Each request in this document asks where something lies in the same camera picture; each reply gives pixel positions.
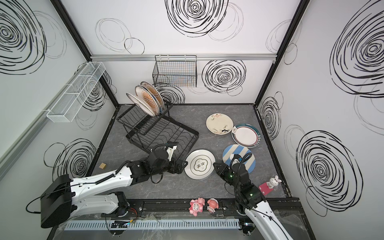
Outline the white green emblem plate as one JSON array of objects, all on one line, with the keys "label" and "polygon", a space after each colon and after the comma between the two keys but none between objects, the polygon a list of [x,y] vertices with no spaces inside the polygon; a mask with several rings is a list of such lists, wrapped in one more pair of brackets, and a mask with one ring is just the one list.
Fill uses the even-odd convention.
[{"label": "white green emblem plate", "polygon": [[215,156],[208,150],[196,150],[186,158],[186,175],[193,180],[203,180],[214,172]]}]

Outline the orange sunburst plate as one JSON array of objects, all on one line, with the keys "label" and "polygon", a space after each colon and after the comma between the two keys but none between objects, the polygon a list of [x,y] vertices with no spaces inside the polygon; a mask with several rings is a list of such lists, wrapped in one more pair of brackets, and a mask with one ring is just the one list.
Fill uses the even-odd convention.
[{"label": "orange sunburst plate", "polygon": [[156,116],[161,113],[161,106],[155,96],[144,86],[137,85],[135,92],[138,97],[143,99],[152,109]]},{"label": "orange sunburst plate", "polygon": [[155,96],[155,98],[159,102],[162,110],[164,110],[165,109],[165,103],[163,101],[162,96],[158,92],[158,90],[153,85],[151,85],[151,84],[149,84],[148,82],[145,82],[145,81],[141,82],[141,85],[144,86],[145,88],[147,88]]}]

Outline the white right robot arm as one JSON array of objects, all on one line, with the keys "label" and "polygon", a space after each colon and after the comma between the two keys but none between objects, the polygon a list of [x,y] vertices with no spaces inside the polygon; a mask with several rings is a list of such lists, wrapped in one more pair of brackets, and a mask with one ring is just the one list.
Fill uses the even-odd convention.
[{"label": "white right robot arm", "polygon": [[234,154],[230,165],[214,163],[215,172],[234,187],[237,211],[253,222],[265,240],[291,240],[291,235],[278,220],[261,190],[250,180],[245,162],[252,156],[252,153],[243,157]]}]

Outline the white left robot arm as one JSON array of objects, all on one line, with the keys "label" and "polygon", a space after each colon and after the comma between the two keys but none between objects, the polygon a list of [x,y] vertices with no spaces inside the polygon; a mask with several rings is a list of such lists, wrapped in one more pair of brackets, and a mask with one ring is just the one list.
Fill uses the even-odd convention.
[{"label": "white left robot arm", "polygon": [[57,177],[38,197],[41,203],[41,228],[58,226],[67,220],[91,214],[125,218],[133,211],[123,192],[125,188],[146,182],[164,173],[181,174],[187,162],[176,159],[177,142],[156,145],[146,158],[125,161],[116,170],[84,178]]}]

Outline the blue striped plate right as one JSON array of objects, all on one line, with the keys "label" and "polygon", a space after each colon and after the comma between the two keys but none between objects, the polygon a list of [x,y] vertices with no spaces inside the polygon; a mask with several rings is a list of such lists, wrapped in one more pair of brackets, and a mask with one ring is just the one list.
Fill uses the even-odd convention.
[{"label": "blue striped plate right", "polygon": [[240,155],[243,158],[248,153],[251,153],[252,156],[249,160],[245,161],[244,165],[246,170],[251,173],[255,169],[256,159],[255,155],[247,147],[243,147],[237,144],[230,145],[224,149],[222,159],[225,164],[230,165],[231,160],[233,159],[233,155]]}]

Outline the pink round figurine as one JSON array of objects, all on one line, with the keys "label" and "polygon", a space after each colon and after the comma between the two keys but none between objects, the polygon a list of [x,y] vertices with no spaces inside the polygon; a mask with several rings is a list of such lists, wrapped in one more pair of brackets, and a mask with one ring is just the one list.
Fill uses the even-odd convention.
[{"label": "pink round figurine", "polygon": [[219,202],[216,200],[216,199],[209,199],[208,201],[207,201],[207,204],[208,204],[208,206],[207,206],[207,210],[211,213],[211,214],[213,214],[213,213],[215,213],[216,212],[216,209],[218,209],[219,208]]}]

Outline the green red rimmed plate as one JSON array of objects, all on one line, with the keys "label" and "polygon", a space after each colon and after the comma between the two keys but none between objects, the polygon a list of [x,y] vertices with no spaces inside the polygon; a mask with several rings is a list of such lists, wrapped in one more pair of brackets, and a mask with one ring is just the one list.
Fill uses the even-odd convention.
[{"label": "green red rimmed plate", "polygon": [[247,148],[257,147],[261,142],[261,134],[259,130],[250,124],[237,124],[231,132],[233,140]]}]

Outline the pink plush doll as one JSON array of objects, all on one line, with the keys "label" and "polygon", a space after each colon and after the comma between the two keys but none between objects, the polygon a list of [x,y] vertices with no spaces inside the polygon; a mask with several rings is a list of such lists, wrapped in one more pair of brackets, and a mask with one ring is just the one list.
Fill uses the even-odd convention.
[{"label": "pink plush doll", "polygon": [[196,217],[198,213],[203,212],[204,206],[205,206],[204,198],[197,198],[197,199],[191,200],[189,212],[191,215]]}]

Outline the white rabbit figurine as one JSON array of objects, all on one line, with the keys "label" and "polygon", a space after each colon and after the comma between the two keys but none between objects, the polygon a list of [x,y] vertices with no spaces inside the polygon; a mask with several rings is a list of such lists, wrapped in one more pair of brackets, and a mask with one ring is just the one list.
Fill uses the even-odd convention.
[{"label": "white rabbit figurine", "polygon": [[274,176],[270,178],[270,180],[267,182],[267,187],[269,189],[273,189],[274,187],[277,187],[280,183],[282,183],[282,180],[279,179],[279,176]]}]

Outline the cream floral plate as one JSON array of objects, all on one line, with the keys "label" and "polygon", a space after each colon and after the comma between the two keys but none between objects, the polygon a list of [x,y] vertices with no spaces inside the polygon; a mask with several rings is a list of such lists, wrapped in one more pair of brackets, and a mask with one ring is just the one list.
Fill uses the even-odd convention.
[{"label": "cream floral plate", "polygon": [[206,126],[213,134],[226,135],[232,131],[234,124],[229,116],[222,113],[215,113],[207,118]]}]

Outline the small wooden block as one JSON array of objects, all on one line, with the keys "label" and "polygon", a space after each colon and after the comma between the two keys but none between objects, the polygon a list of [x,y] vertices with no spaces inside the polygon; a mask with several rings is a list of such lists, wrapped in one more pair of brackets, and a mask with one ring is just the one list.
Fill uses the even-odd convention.
[{"label": "small wooden block", "polygon": [[107,167],[107,164],[105,164],[105,163],[101,163],[99,166],[99,168],[102,170],[104,170],[106,167]]}]

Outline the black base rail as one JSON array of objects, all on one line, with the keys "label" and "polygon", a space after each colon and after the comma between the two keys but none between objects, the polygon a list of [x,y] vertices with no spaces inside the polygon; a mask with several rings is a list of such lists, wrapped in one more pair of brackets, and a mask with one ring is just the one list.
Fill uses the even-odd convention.
[{"label": "black base rail", "polygon": [[102,214],[102,217],[135,220],[144,218],[145,214],[150,213],[183,213],[188,217],[198,217],[205,213],[217,218],[245,214],[245,208],[234,198],[128,200],[128,204],[127,208],[118,208],[111,214]]}]

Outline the white mesh wall shelf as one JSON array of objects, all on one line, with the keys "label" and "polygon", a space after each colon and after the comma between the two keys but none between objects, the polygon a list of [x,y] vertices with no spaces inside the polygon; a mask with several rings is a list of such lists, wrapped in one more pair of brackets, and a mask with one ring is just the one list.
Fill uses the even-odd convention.
[{"label": "white mesh wall shelf", "polygon": [[48,110],[47,118],[54,123],[70,123],[84,108],[98,111],[105,104],[106,92],[99,80],[106,68],[102,62],[88,62],[74,74],[64,93]]}]

